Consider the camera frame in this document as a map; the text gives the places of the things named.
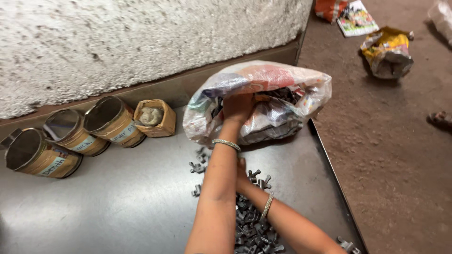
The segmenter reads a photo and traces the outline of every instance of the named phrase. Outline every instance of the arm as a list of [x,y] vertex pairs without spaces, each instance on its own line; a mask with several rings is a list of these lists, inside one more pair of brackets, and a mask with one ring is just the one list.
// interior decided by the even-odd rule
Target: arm
[[[237,169],[237,192],[247,197],[261,212],[264,211],[268,194],[251,184],[241,159]],[[267,219],[297,253],[345,254],[325,232],[288,205],[273,198]]]
[[[218,138],[236,144],[240,129],[252,108],[252,94],[224,99],[225,120]],[[236,178],[236,150],[216,144],[204,176],[185,254],[230,254],[234,251]]]

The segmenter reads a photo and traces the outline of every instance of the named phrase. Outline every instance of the silver bangle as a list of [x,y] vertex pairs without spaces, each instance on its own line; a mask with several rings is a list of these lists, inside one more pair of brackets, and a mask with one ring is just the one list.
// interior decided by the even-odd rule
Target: silver bangle
[[224,144],[224,145],[230,146],[230,147],[236,149],[237,152],[242,151],[238,145],[236,145],[236,144],[234,144],[234,143],[232,143],[230,141],[224,140],[224,139],[216,138],[216,139],[212,140],[212,144],[216,144],[216,143],[220,143],[220,144]]
[[272,204],[273,200],[273,191],[270,192],[270,195],[268,196],[267,203],[265,204],[264,212],[262,213],[261,219],[264,219],[267,216],[268,210],[270,209],[270,205]]

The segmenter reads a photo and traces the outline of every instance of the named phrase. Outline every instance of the floor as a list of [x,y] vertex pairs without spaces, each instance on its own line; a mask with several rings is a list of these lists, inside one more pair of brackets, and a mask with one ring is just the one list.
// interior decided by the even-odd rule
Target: floor
[[452,112],[452,49],[425,22],[431,1],[363,3],[380,27],[414,31],[414,65],[399,81],[373,78],[365,36],[311,16],[298,65],[333,77],[316,125],[370,253],[449,253],[452,135],[425,117]]

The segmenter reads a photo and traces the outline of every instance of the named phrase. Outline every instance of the concrete wall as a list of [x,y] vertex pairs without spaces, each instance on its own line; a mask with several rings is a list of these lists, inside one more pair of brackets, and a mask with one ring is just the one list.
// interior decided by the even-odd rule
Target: concrete wall
[[312,0],[0,0],[0,118],[283,45]]

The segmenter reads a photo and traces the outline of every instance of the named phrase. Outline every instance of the metal tray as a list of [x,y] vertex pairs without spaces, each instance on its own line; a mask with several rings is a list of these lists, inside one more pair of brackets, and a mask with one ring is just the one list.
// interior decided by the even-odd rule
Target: metal tray
[[[190,173],[199,145],[185,136],[183,109],[175,112],[175,136],[132,149],[112,145],[66,179],[12,172],[1,158],[0,252],[183,253],[198,201],[191,191],[203,174]],[[248,169],[272,176],[276,198],[367,253],[312,121],[295,136],[247,146],[242,155]]]

